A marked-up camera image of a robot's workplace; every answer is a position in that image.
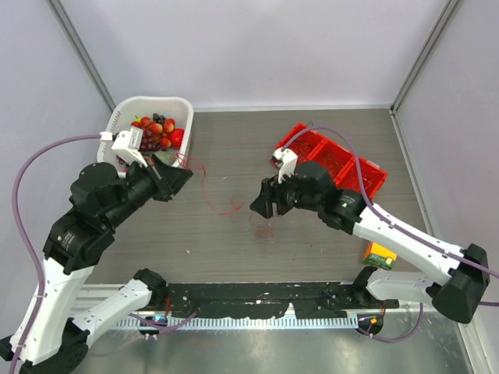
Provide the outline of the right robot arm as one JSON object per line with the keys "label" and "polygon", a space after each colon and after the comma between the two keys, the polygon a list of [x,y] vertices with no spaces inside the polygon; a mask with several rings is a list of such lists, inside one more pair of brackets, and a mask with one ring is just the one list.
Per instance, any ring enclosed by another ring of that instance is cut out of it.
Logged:
{"label": "right robot arm", "polygon": [[490,283],[487,253],[480,246],[464,249],[423,233],[360,193],[338,188],[316,161],[263,179],[250,205],[267,219],[293,208],[312,211],[329,228],[382,245],[418,268],[410,273],[368,266],[352,288],[358,306],[400,299],[432,305],[457,323],[472,321]]}

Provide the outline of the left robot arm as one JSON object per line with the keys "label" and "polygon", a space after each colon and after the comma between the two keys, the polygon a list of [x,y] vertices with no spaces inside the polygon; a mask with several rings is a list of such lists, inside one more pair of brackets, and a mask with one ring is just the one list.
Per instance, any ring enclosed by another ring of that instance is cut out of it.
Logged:
{"label": "left robot arm", "polygon": [[146,307],[159,310],[168,283],[149,269],[138,270],[121,290],[79,315],[72,315],[81,287],[116,228],[153,199],[168,202],[192,178],[185,168],[153,153],[132,163],[121,178],[112,164],[86,166],[71,184],[71,209],[51,227],[40,264],[42,276],[17,331],[1,340],[1,356],[18,373],[71,373],[113,323]]}

